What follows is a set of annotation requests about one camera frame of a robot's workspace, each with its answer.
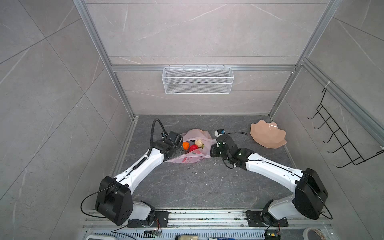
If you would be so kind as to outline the red fake strawberry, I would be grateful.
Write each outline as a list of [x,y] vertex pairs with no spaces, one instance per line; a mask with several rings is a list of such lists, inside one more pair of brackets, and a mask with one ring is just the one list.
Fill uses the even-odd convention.
[[190,148],[189,148],[189,152],[192,152],[192,151],[197,150],[199,148],[200,147],[198,145],[191,145]]

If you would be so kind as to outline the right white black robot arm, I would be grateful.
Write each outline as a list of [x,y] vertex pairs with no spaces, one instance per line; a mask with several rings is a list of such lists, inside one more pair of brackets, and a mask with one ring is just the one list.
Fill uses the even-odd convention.
[[260,174],[292,192],[288,197],[266,203],[258,217],[264,225],[273,226],[284,218],[298,215],[311,220],[323,215],[329,194],[315,170],[293,169],[247,148],[240,149],[223,129],[217,130],[215,135],[217,143],[211,146],[211,157],[221,158],[229,169],[241,168]]

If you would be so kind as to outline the pink scalloped bowl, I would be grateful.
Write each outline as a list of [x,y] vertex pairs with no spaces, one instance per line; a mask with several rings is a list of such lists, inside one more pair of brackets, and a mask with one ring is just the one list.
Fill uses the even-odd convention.
[[260,120],[251,124],[250,134],[256,143],[268,149],[278,149],[287,143],[286,132],[280,130],[274,122]]

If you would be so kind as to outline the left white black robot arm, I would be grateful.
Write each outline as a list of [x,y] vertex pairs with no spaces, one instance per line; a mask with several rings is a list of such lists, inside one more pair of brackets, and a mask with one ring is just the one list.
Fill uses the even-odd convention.
[[183,137],[171,131],[161,140],[151,143],[146,154],[133,166],[115,177],[105,177],[97,194],[96,211],[117,226],[128,221],[141,221],[150,226],[156,209],[143,201],[134,201],[132,194],[152,170],[174,156],[182,145]]

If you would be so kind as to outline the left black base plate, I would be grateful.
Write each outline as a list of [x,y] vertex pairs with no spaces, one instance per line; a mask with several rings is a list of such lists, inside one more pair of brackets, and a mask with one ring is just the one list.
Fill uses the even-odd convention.
[[150,213],[149,216],[144,220],[129,220],[129,228],[157,228],[160,225],[161,228],[168,226],[170,212],[167,211],[155,211]]

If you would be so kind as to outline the pink plastic bag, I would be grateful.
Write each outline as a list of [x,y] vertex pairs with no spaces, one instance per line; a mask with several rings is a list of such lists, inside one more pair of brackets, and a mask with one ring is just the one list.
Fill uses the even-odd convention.
[[[181,150],[176,152],[175,156],[170,160],[167,160],[167,162],[175,164],[192,164],[211,158],[211,146],[216,145],[217,141],[212,138],[208,131],[192,129],[186,133],[182,133],[181,136],[183,137],[184,143],[190,143],[188,151],[181,147]],[[193,145],[192,142],[196,140],[201,140],[202,147],[192,151],[190,150]]]

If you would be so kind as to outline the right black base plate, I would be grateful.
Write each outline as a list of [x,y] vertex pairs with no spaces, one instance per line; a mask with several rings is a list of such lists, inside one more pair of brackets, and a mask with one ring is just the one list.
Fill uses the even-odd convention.
[[286,218],[277,220],[272,217],[269,213],[264,213],[262,211],[245,211],[246,219],[248,221],[249,227],[269,227],[273,225],[274,227],[288,227],[288,221]]

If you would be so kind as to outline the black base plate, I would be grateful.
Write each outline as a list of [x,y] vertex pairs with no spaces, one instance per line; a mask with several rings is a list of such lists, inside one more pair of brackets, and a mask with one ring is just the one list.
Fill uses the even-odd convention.
[[286,218],[277,220],[272,217],[269,213],[264,213],[262,211],[245,211],[246,219],[248,221],[249,227],[269,227],[273,225],[274,227],[288,227],[288,221]]
[[157,228],[160,225],[161,228],[168,226],[170,212],[167,211],[155,211],[150,213],[149,216],[144,220],[129,220],[129,228]]

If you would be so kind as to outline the beige fake fruit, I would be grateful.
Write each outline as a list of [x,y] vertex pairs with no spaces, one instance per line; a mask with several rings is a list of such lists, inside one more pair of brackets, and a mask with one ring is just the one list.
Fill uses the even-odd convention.
[[196,139],[195,140],[195,145],[198,147],[198,148],[203,148],[204,147],[204,143],[201,139]]

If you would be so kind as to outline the orange fake fruit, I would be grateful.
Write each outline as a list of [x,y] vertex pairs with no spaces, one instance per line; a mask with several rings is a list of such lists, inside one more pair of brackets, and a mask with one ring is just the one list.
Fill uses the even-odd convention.
[[185,151],[188,151],[189,150],[189,147],[190,147],[190,143],[189,142],[183,142],[183,145],[182,145],[183,149]]

